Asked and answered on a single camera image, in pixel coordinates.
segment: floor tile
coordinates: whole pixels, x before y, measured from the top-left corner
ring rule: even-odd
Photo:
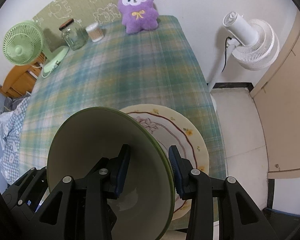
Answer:
[[[265,145],[261,121],[247,89],[213,89],[226,157]]]
[[[266,146],[227,158],[229,176],[233,176],[263,209],[267,202],[268,161]]]

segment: wooden bed frame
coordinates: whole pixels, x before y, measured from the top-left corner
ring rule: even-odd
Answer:
[[[38,77],[41,72],[39,63],[43,64],[44,61],[45,55],[41,53],[30,65],[14,66],[6,76],[3,85],[0,86],[0,93],[5,97],[19,98],[27,91],[32,92],[37,79],[30,72]]]

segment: table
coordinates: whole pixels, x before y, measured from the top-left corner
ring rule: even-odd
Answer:
[[[222,136],[200,66],[178,20],[160,16],[158,22],[157,30],[133,35],[119,21],[108,24],[102,41],[70,51],[47,78],[38,78],[23,122],[19,175],[46,166],[54,135],[77,111],[157,104],[197,127],[209,152],[209,176],[225,178]]]

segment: floral plate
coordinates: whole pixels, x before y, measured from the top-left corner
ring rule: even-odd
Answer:
[[[158,141],[168,156],[171,145],[176,145],[182,158],[192,166],[209,174],[209,154],[204,140],[195,126],[182,114],[165,106],[141,104],[120,111],[133,117]],[[173,218],[184,216],[191,208],[191,200],[182,200],[175,193]]]

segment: cotton swab container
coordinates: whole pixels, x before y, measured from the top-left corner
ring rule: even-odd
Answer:
[[[93,42],[101,41],[104,37],[102,30],[99,28],[99,23],[93,23],[86,27],[86,31]]]

